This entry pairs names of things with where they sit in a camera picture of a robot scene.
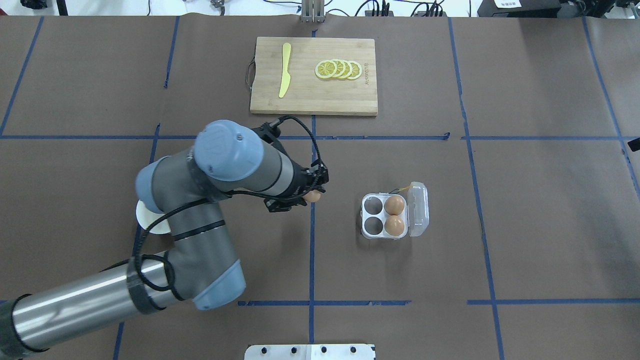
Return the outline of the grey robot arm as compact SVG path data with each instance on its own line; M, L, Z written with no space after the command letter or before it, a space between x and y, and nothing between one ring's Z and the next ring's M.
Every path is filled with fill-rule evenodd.
M138 199L158 219L141 231L132 255L109 268L1 305L1 358L22 360L52 346L190 300L208 311L246 289L220 203L233 196L263 200L269 212L316 202L329 182L318 156L304 167L286 153L282 116L250 129L216 120L192 147L144 167Z

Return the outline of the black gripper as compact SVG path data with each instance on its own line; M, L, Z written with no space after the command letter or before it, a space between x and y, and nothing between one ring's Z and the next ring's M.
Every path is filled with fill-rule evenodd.
M325 193L325 184L329 182L329 169L316 167L302 167L290 158L282 143L279 141L281 130L278 125L261 125L252 129L258 137L270 145L279 155L278 179L268 188L255 191L254 196L263 198L263 203L271 214L288 212L294 207L306 207L304 194L309 191Z

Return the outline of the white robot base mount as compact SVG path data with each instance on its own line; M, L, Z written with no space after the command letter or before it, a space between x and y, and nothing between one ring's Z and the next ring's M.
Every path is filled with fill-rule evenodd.
M374 344L256 344L247 347L245 360L375 360Z

